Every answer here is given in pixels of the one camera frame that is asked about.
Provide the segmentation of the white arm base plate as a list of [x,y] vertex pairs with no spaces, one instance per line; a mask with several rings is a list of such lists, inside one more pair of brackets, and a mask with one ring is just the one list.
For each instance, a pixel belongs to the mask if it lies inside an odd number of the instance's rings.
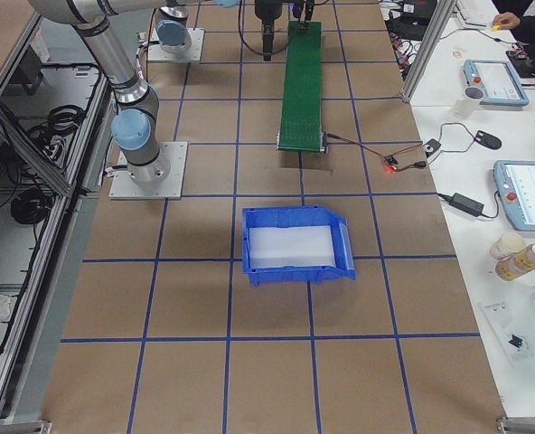
[[180,200],[187,153],[187,142],[161,142],[159,157],[151,165],[139,167],[128,165],[126,157],[120,151],[117,164],[124,168],[114,172],[109,198]]
[[204,34],[202,28],[159,26],[152,33],[148,60],[155,63],[199,62]]

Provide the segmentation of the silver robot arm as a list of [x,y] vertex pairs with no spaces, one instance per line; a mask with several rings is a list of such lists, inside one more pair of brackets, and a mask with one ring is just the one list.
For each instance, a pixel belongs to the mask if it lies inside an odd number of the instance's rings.
[[135,184],[156,184],[172,172],[172,163],[155,138],[159,98],[128,58],[109,18],[151,9],[163,18],[157,24],[159,42],[166,47],[184,44],[178,36],[187,29],[174,12],[187,1],[32,1],[42,17],[74,28],[108,79],[121,112],[111,123],[112,136],[127,160],[128,176]]
[[[244,39],[242,18],[244,1],[214,1],[214,4],[230,8],[238,7],[238,33],[241,43],[256,55],[261,55],[269,61],[275,53],[273,43],[275,37],[275,22],[283,13],[283,4],[292,5],[292,15],[299,21],[298,28],[306,29],[312,20],[316,1],[255,1],[254,14],[261,22],[262,50],[252,49]],[[191,44],[189,30],[186,27],[188,12],[183,4],[173,1],[171,6],[160,7],[154,10],[156,17],[155,31],[159,44],[167,51],[172,52],[187,49]]]

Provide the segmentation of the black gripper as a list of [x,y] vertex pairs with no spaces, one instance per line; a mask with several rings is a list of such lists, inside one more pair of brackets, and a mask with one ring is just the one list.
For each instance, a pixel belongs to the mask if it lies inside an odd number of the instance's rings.
[[309,24],[312,21],[315,0],[293,0],[292,4],[295,9],[303,11],[301,22]]
[[263,61],[271,61],[273,53],[273,32],[275,22],[283,13],[282,0],[256,0],[254,4],[256,17],[262,25],[262,57]]

